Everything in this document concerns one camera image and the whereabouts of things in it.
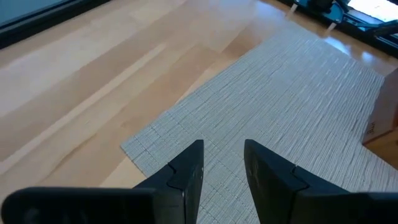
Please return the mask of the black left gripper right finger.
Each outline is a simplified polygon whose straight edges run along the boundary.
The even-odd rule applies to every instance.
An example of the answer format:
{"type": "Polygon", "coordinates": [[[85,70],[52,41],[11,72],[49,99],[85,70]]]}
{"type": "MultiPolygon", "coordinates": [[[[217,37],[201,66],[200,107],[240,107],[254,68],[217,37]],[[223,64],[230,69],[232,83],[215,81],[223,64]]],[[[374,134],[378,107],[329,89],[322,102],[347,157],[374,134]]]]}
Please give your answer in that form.
{"type": "Polygon", "coordinates": [[[261,223],[331,223],[335,196],[349,194],[253,139],[244,142],[244,164],[261,223]]]}

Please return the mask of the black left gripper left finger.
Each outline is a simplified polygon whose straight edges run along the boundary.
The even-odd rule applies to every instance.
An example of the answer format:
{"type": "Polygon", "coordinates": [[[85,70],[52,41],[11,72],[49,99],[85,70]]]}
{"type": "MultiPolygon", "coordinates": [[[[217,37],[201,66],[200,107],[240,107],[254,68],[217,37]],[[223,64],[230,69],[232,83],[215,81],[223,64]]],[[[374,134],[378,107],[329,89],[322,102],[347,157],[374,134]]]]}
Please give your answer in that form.
{"type": "Polygon", "coordinates": [[[134,187],[145,190],[138,223],[196,224],[203,185],[204,141],[198,139],[134,187]]]}

